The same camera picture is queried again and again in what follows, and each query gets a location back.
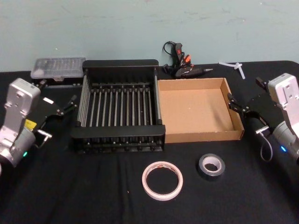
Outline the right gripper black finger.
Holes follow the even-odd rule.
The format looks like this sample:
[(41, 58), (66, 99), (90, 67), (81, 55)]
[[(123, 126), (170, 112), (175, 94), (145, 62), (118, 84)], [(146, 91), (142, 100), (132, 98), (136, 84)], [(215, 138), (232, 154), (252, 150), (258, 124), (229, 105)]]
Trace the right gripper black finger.
[(261, 79), (260, 77), (256, 77), (256, 84), (263, 90), (268, 90), (268, 82)]
[(228, 93), (227, 97), (228, 97), (228, 107), (230, 110), (235, 111), (239, 115), (244, 115), (249, 113), (249, 108), (239, 104), (238, 101), (234, 98), (234, 96), (231, 93)]

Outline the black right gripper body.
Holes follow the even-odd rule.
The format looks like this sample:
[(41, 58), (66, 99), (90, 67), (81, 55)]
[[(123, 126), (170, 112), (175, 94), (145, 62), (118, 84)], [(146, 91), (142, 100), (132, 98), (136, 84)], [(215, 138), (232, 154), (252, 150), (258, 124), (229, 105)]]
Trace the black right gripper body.
[(275, 105), (268, 93), (252, 98), (245, 107), (244, 117), (260, 120), (270, 131), (274, 131), (284, 121), (281, 109)]

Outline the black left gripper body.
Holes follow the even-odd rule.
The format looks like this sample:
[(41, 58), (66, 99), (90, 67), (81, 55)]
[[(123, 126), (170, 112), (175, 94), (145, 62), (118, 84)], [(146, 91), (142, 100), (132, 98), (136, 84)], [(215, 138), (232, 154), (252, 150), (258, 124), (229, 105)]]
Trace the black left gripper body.
[(40, 97), (37, 105), (25, 119), (25, 128), (33, 135), (52, 120), (62, 120), (63, 109), (49, 98)]

